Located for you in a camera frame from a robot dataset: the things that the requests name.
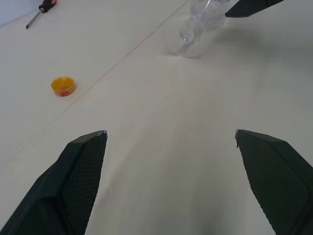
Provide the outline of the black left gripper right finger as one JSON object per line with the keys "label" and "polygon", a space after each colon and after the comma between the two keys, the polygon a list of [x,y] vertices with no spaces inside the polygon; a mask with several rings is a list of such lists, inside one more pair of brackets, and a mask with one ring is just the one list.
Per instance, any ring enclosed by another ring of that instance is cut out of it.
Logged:
{"label": "black left gripper right finger", "polygon": [[313,167],[286,141],[238,129],[250,188],[276,235],[313,235]]}

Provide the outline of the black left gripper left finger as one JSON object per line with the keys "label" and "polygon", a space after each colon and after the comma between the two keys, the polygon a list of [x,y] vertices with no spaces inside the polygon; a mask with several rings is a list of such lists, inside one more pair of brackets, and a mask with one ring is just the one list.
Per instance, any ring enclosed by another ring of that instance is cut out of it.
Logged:
{"label": "black left gripper left finger", "polygon": [[69,142],[32,185],[0,235],[85,235],[106,144],[105,130]]}

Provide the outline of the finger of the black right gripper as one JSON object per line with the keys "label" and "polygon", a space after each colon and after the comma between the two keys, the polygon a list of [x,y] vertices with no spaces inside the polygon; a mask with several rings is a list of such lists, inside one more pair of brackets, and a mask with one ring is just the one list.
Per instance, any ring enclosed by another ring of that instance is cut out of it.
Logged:
{"label": "finger of the black right gripper", "polygon": [[227,18],[246,18],[284,0],[239,0],[226,13]]}

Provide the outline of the clear bottle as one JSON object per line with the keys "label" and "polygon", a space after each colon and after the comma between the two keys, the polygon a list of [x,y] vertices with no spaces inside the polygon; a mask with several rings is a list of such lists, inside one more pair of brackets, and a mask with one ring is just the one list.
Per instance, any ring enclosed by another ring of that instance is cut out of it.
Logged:
{"label": "clear bottle", "polygon": [[191,0],[190,13],[177,13],[164,25],[169,53],[197,58],[207,47],[209,35],[225,22],[230,0]]}

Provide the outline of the yellow bottle cap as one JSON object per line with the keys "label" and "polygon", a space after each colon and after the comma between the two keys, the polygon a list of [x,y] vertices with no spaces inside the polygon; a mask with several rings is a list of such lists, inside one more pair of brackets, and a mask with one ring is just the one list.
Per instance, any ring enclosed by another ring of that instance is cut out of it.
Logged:
{"label": "yellow bottle cap", "polygon": [[51,83],[51,88],[57,96],[68,96],[76,90],[75,81],[68,76],[58,77]]}

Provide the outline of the red and black screwdriver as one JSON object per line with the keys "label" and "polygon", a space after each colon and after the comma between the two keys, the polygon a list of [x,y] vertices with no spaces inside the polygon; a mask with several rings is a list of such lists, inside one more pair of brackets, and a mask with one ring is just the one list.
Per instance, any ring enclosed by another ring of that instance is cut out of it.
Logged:
{"label": "red and black screwdriver", "polygon": [[38,17],[43,13],[48,12],[57,4],[57,0],[43,0],[42,4],[39,5],[39,12],[31,19],[31,21],[26,25],[25,29],[29,29]]}

